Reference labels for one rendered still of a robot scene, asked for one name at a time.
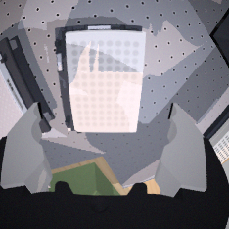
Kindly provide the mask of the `grey flat base plate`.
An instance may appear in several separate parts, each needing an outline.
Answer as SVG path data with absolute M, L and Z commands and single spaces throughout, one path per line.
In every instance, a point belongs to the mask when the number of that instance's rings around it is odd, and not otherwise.
M 0 0 L 0 41 L 18 36 L 55 117 L 39 142 L 51 170 L 103 156 L 123 189 L 154 179 L 174 102 L 204 134 L 229 104 L 229 68 L 209 36 L 228 8 L 229 0 Z M 55 28 L 85 24 L 146 32 L 136 132 L 67 130 Z

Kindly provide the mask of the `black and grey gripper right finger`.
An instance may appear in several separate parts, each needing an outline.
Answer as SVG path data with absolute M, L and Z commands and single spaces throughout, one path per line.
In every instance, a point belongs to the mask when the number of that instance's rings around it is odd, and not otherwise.
M 160 194 L 191 206 L 208 229 L 225 229 L 229 183 L 214 148 L 177 103 L 171 103 L 168 119 L 169 144 L 163 148 L 154 177 Z

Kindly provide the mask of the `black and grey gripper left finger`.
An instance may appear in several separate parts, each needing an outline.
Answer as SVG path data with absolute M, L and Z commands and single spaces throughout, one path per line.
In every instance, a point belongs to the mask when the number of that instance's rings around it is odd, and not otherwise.
M 0 140 L 0 217 L 16 200 L 51 188 L 52 171 L 39 144 L 42 118 L 40 102 L 33 103 Z

